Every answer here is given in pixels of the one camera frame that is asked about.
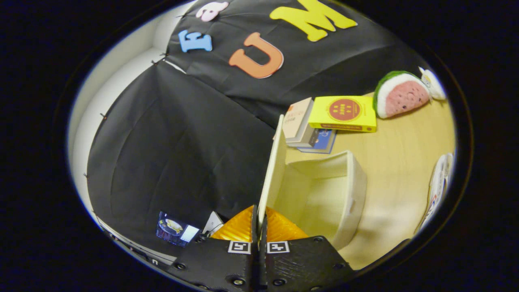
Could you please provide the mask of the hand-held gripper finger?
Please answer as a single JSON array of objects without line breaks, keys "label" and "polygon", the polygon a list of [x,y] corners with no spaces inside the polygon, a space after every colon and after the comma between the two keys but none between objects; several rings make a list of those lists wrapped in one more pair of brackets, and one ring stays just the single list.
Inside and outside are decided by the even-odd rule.
[{"label": "hand-held gripper finger", "polygon": [[176,281],[202,292],[253,292],[256,280],[257,206],[228,220],[218,231],[232,239],[200,235],[187,245],[168,268]]},{"label": "hand-held gripper finger", "polygon": [[297,240],[267,240],[270,222],[262,223],[259,241],[261,292],[320,292],[334,289],[356,275],[323,236]]}]

